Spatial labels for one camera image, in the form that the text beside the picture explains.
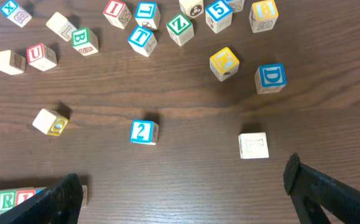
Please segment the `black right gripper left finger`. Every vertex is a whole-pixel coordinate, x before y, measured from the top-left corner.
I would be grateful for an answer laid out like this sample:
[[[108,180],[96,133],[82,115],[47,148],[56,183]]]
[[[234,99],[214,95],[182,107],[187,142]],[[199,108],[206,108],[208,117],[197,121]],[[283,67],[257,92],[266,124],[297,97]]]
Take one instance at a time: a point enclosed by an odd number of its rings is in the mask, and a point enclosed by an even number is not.
[[[77,224],[83,188],[76,173],[0,215],[0,224]]]

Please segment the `green R wooden block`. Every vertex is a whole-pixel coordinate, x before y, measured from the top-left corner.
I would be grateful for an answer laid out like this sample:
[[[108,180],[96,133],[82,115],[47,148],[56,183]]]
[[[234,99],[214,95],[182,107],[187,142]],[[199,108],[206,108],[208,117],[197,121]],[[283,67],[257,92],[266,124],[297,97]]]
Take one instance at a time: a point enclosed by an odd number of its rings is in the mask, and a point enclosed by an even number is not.
[[[17,190],[1,190],[0,191],[0,214],[4,213],[16,206]]]

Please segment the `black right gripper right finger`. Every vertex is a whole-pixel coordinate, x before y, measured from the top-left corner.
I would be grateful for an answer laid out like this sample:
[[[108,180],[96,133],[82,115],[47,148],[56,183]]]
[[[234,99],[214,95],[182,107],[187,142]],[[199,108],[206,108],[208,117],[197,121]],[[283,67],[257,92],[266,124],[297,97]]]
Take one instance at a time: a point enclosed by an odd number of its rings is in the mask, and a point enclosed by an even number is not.
[[[360,223],[360,191],[301,163],[293,153],[283,173],[286,194],[302,224],[327,223],[327,209],[343,223]]]

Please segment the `yellow S wooden block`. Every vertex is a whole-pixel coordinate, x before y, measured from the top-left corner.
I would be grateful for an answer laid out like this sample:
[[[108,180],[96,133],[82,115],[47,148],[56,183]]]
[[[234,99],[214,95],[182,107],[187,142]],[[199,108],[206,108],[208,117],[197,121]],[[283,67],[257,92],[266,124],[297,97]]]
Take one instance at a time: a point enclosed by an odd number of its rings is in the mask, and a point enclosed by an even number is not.
[[[88,187],[86,185],[82,185],[83,189],[83,200],[81,203],[81,208],[86,208],[88,204]]]

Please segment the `blue P wooden block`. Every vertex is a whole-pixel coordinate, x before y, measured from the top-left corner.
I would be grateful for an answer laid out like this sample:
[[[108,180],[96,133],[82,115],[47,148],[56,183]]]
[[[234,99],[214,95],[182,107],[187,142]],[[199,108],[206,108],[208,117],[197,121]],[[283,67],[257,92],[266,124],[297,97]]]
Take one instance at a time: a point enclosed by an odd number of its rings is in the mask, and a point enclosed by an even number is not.
[[[38,187],[35,188],[35,192],[38,194],[39,192],[43,191],[45,189],[45,187]]]

